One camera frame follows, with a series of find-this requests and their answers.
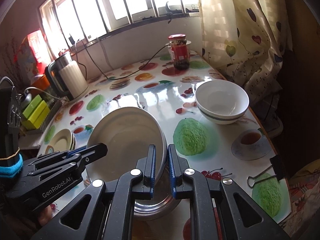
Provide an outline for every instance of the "kettle handle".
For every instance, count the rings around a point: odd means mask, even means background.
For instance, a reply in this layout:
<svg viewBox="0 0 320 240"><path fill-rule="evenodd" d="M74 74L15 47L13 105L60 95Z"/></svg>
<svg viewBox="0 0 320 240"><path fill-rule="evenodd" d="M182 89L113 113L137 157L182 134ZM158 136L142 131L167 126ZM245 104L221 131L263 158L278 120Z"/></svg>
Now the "kettle handle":
<svg viewBox="0 0 320 240"><path fill-rule="evenodd" d="M67 96L70 92L69 91L63 91L59 88L57 85L55 79L52 76L52 71L55 68L55 62L51 62L44 70L45 76L47 77L53 91L59 96L59 97L65 97Z"/></svg>

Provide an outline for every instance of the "white kettle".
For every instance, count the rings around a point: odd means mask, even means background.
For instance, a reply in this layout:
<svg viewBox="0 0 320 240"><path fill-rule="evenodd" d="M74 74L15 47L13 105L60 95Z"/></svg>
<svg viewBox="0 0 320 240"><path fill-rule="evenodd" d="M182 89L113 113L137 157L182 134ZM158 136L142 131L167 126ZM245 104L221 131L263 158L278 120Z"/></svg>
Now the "white kettle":
<svg viewBox="0 0 320 240"><path fill-rule="evenodd" d="M89 91L78 63L72 60L69 51L51 62L44 72L54 92L71 102L79 100Z"/></svg>

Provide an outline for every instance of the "red label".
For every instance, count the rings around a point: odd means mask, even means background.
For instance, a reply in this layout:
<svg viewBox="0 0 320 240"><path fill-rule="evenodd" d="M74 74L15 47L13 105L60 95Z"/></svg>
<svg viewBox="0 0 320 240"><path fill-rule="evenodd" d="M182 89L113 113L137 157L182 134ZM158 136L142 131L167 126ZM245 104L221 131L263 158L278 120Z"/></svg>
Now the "red label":
<svg viewBox="0 0 320 240"><path fill-rule="evenodd" d="M173 47L172 51L174 52L174 59L175 60L183 60L188 58L188 48L186 45Z"/></svg>

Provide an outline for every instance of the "window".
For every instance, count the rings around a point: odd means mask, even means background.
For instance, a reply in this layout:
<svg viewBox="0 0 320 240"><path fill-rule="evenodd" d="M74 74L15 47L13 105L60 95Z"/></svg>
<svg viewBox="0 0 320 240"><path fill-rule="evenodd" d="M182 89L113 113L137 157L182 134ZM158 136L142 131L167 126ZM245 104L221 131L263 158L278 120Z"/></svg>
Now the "window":
<svg viewBox="0 0 320 240"><path fill-rule="evenodd" d="M60 51L73 51L73 41L86 44L122 26L166 15L167 2L174 14L198 12L198 0L46 0L39 16L51 54L58 57Z"/></svg>

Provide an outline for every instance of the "glass jar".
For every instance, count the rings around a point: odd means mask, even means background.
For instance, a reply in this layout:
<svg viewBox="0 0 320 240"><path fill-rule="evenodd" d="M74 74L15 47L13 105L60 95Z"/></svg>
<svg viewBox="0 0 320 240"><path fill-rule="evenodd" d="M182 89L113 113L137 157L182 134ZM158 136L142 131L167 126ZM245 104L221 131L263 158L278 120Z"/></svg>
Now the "glass jar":
<svg viewBox="0 0 320 240"><path fill-rule="evenodd" d="M190 54L187 48L185 34L175 34L168 37L171 47L171 58L173 66L178 70L189 68Z"/></svg>

